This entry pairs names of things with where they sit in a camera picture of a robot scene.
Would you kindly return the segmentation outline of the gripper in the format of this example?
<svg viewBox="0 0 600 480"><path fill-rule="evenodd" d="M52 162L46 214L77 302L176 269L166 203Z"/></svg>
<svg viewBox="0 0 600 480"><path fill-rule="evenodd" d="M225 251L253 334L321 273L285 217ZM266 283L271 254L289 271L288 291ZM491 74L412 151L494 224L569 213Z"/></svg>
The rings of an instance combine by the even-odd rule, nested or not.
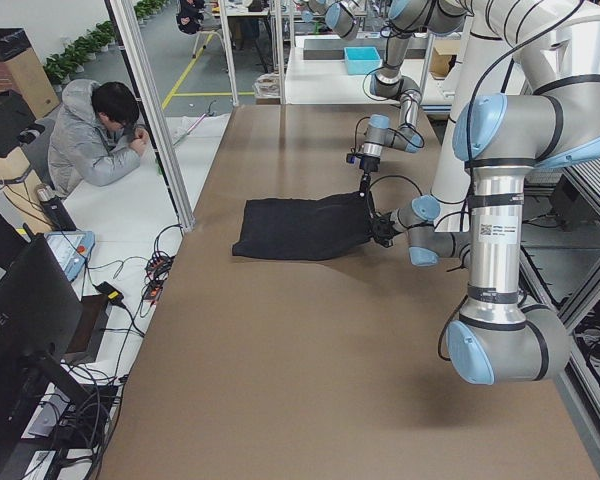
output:
<svg viewBox="0 0 600 480"><path fill-rule="evenodd" d="M371 183L371 175L369 173L377 172L379 170L380 158L371 155L363 155L360 158L360 168L364 171L360 184L359 184L359 196L361 198L366 198Z"/></svg>
<svg viewBox="0 0 600 480"><path fill-rule="evenodd" d="M383 247L391 247L395 237L394 221L391 219L391 213L379 214L376 212L371 218L371 233L377 244Z"/></svg>

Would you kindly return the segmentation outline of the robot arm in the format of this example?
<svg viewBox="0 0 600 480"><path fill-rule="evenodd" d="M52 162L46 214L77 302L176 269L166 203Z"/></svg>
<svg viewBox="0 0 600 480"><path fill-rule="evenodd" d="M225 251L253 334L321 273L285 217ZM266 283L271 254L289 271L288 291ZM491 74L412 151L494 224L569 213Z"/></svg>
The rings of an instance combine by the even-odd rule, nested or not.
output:
<svg viewBox="0 0 600 480"><path fill-rule="evenodd" d="M394 216L413 263L466 241L467 294L445 340L472 384L560 373L569 341L557 315L519 298L524 181L535 169L600 157L600 6L589 1L396 1L372 91L396 97L408 36L448 34L464 20L466 50L429 197Z"/></svg>
<svg viewBox="0 0 600 480"><path fill-rule="evenodd" d="M409 41L422 28L436 35L448 35L458 29L466 15L461 7L443 1L394 1L388 13L388 31L382 66L374 71L369 93L375 97L400 103L400 123L395 131L388 130L384 144L397 150L416 153L424 139L416 131L418 108L422 92L418 84L401 73Z"/></svg>

